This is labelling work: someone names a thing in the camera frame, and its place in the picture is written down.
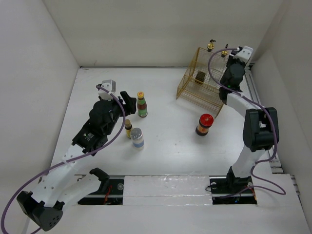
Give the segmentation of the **yellow cap sauce bottle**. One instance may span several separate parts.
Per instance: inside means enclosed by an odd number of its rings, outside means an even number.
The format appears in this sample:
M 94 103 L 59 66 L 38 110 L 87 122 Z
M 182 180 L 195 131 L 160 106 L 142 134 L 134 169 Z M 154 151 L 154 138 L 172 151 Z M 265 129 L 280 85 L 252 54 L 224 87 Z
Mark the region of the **yellow cap sauce bottle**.
M 139 117 L 146 117 L 148 114 L 147 103 L 142 91 L 137 93 L 137 111 Z

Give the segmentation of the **silver lid spice jar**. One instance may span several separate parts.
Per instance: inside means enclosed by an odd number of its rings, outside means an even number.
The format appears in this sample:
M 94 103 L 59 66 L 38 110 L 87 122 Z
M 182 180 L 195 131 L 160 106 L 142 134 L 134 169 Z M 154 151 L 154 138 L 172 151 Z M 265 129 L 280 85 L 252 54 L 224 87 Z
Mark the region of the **silver lid spice jar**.
M 143 131 L 140 128 L 133 128 L 130 131 L 130 138 L 136 149 L 142 150 L 144 148 L 144 136 Z

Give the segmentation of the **red lid sauce jar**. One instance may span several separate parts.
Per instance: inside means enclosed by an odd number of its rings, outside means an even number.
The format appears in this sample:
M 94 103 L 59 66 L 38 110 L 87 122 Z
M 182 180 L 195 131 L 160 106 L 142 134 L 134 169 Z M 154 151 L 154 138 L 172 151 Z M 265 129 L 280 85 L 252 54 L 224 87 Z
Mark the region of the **red lid sauce jar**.
M 213 125 L 214 118 L 210 114 L 202 114 L 199 118 L 198 125 L 195 132 L 199 136 L 205 136 L 208 134 L 210 127 Z

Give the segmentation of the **dark liquid oil bottle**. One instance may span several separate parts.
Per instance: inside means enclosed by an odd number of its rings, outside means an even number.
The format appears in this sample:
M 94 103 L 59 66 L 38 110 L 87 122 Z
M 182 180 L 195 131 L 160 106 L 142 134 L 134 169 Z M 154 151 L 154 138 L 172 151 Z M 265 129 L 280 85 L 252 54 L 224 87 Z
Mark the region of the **dark liquid oil bottle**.
M 214 42 L 216 40 L 211 39 L 207 44 L 207 52 L 211 52 L 214 49 Z M 195 77 L 195 82 L 198 84 L 203 84 L 206 74 L 204 72 L 198 72 Z

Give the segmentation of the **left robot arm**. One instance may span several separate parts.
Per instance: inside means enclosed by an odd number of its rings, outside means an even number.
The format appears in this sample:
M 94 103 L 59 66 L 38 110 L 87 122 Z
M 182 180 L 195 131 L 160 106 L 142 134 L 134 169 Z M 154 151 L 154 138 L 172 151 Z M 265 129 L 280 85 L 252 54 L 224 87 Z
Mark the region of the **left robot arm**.
M 104 193 L 109 186 L 109 175 L 99 168 L 92 169 L 86 177 L 68 186 L 69 180 L 95 154 L 108 146 L 108 140 L 119 119 L 136 113 L 135 97 L 122 91 L 120 97 L 108 92 L 99 95 L 89 118 L 73 138 L 62 160 L 43 173 L 42 181 L 31 191 L 20 190 L 17 202 L 22 211 L 47 232 L 54 228 L 63 216 L 65 208 L 91 192 Z

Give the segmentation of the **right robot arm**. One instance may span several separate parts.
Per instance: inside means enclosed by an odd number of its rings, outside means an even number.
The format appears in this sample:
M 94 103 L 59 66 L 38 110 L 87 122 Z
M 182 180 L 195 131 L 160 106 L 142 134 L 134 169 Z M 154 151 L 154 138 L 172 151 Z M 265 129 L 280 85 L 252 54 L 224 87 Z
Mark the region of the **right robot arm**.
M 246 188 L 262 155 L 279 141 L 277 110 L 273 107 L 265 108 L 243 95 L 240 83 L 244 75 L 244 63 L 228 62 L 219 88 L 222 102 L 244 117 L 244 147 L 237 161 L 230 167 L 224 183 L 231 194 Z

